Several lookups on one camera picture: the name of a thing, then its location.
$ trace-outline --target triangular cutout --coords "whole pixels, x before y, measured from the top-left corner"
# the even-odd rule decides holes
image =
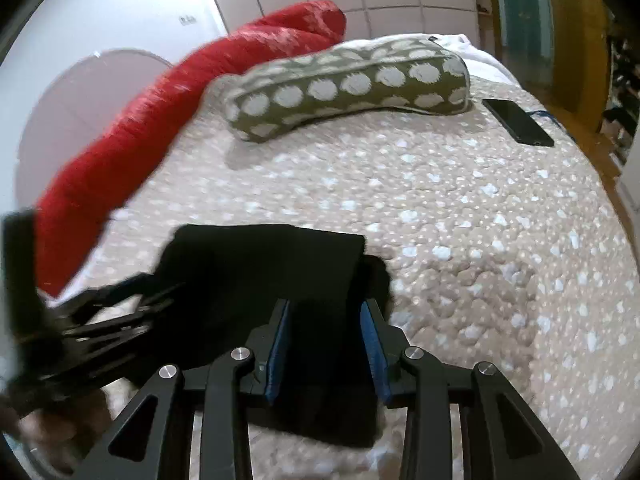
[[[109,444],[109,453],[134,462],[145,459],[158,398],[148,396]]]
[[[509,458],[516,460],[517,458],[540,453],[542,451],[542,442],[520,413],[520,410],[513,405],[505,394],[498,395],[497,403]]]

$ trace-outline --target blue gripper pad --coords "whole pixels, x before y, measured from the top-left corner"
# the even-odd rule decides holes
[[[366,301],[360,307],[360,331],[367,351],[367,360],[369,361],[369,369],[371,370],[376,395],[384,404],[388,404],[391,402],[388,363]]]
[[[264,396],[270,406],[278,398],[280,385],[284,377],[284,365],[287,359],[287,351],[291,343],[291,315],[290,303],[284,307],[282,318],[278,325],[278,331],[271,347],[267,361],[267,387]]]

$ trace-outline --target red fabric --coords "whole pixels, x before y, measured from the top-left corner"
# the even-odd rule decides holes
[[[210,81],[329,48],[342,41],[345,23],[326,0],[287,7],[203,46],[140,93],[101,138],[62,168],[38,201],[38,286],[57,296],[78,272],[110,212],[158,167]]]

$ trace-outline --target quilted bedspread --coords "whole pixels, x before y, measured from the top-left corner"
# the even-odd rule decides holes
[[[87,285],[152,268],[189,222],[363,234],[392,275],[390,322],[412,344],[451,364],[495,362],[581,478],[613,479],[638,444],[638,274],[572,140],[542,119],[556,146],[517,144],[480,99],[540,103],[472,78],[474,105],[460,115],[371,111],[252,144],[232,136],[218,109],[230,78],[210,85],[164,163],[110,224]],[[117,410],[123,389],[109,391]],[[395,480],[405,416],[383,410],[369,450],[251,428],[254,475]],[[452,424],[461,479],[455,412]]]

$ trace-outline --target smartphone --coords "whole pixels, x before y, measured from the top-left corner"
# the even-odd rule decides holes
[[[530,146],[553,146],[554,140],[513,101],[482,99],[482,104],[500,121],[516,142]]]

